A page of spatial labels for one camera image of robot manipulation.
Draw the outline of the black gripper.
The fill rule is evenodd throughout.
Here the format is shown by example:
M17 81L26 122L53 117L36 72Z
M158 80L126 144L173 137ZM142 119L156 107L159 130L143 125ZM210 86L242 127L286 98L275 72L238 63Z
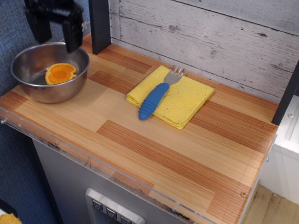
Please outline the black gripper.
M62 24L68 53L82 45L86 22L83 8L74 0L24 0L24 3L26 19L38 43L52 38L50 21L53 21Z

